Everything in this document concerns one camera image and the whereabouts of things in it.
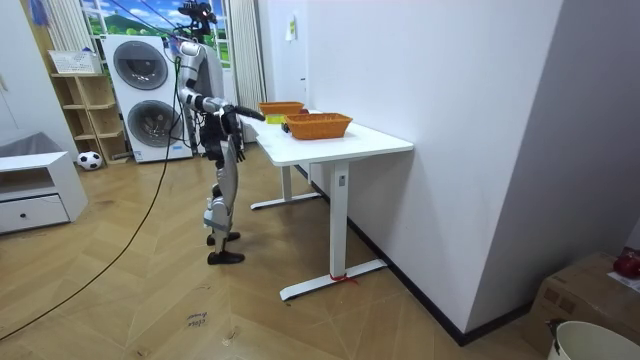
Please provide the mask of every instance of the wooden floor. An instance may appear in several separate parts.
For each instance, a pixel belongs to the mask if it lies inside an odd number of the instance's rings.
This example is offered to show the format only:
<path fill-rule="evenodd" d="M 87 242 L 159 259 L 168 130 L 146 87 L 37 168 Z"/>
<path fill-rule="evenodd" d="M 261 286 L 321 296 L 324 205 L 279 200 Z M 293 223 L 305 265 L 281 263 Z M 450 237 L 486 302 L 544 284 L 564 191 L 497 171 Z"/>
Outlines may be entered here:
<path fill-rule="evenodd" d="M 214 179 L 203 159 L 169 163 L 158 201 L 129 250 L 78 296 L 0 343 L 0 359 L 541 359 L 518 324 L 458 348 L 387 269 L 288 303 L 285 286 L 328 271 L 329 207 L 275 199 L 279 171 L 258 148 L 240 165 L 230 250 L 208 266 L 202 212 Z M 90 204 L 74 224 L 0 236 L 0 336 L 79 289 L 125 246 L 162 164 L 81 173 Z M 294 171 L 294 193 L 310 190 Z M 348 234 L 348 265 L 374 256 Z"/>

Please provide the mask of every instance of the stacked washer dryer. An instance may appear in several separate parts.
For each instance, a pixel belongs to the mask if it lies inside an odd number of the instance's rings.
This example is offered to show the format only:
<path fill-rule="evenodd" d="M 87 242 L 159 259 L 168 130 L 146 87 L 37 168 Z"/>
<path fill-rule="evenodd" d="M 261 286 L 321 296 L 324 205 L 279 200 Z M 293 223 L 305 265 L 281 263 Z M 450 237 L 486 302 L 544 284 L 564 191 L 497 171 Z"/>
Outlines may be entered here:
<path fill-rule="evenodd" d="M 177 99 L 173 108 L 175 71 L 162 38 L 106 35 L 102 46 L 136 161 L 164 160 L 167 144 L 169 159 L 192 157 Z"/>

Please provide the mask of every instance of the outdoor scenery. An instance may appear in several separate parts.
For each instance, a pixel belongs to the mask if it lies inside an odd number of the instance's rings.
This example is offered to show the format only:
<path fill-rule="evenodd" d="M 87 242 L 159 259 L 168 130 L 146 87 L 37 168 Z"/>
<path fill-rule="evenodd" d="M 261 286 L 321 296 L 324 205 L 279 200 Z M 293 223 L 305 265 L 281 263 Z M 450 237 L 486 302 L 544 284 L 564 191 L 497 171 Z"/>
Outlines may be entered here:
<path fill-rule="evenodd" d="M 173 31 L 174 25 L 188 25 L 191 23 L 191 19 L 188 16 L 178 12 L 178 7 L 182 6 L 181 1 L 117 0 L 117 3 L 127 9 L 128 12 L 117 6 L 113 1 L 100 0 L 100 8 L 104 17 L 107 33 L 109 34 L 166 36 L 166 33 Z M 216 14 L 216 16 L 222 16 L 221 0 L 213 0 L 212 3 L 214 14 Z M 84 0 L 82 6 L 89 9 L 96 8 L 92 0 Z M 92 13 L 87 13 L 87 15 L 92 33 L 94 35 L 102 34 L 103 31 L 99 17 Z M 214 49 L 220 46 L 220 60 L 229 61 L 227 43 L 218 44 L 216 41 L 216 39 L 227 39 L 225 21 L 218 20 L 216 28 L 217 31 L 212 31 L 214 36 L 205 37 L 205 43 Z M 229 67 L 229 65 L 225 63 L 222 63 L 222 65 L 223 67 Z"/>

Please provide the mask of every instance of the desk leg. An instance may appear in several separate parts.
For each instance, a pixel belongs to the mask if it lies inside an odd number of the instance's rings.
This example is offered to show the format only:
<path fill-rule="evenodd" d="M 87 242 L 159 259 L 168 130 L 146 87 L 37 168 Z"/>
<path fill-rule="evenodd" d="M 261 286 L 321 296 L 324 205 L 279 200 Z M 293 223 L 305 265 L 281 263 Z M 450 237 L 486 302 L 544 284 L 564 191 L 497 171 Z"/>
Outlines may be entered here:
<path fill-rule="evenodd" d="M 356 277 L 383 267 L 384 261 L 372 260 L 364 264 L 345 269 L 347 255 L 347 209 L 349 199 L 349 163 L 337 162 L 333 168 L 331 179 L 331 224 L 329 226 L 330 259 L 329 273 L 300 284 L 292 285 L 280 291 L 280 298 L 285 301 L 296 298 L 305 293 L 335 284 L 334 278 L 347 275 Z"/>
<path fill-rule="evenodd" d="M 280 168 L 280 176 L 282 180 L 282 198 L 277 200 L 263 201 L 251 205 L 251 210 L 258 210 L 270 206 L 287 204 L 307 199 L 315 199 L 322 195 L 317 192 L 302 195 L 291 195 L 291 167 L 283 166 Z"/>

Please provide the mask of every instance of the cabinet drawer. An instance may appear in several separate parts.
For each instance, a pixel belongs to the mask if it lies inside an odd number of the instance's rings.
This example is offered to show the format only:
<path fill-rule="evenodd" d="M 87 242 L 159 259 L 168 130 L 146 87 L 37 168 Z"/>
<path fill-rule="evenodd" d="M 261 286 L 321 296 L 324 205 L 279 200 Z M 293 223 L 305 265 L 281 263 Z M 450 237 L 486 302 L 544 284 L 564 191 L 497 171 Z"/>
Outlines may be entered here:
<path fill-rule="evenodd" d="M 58 195 L 0 203 L 0 233 L 67 221 Z"/>

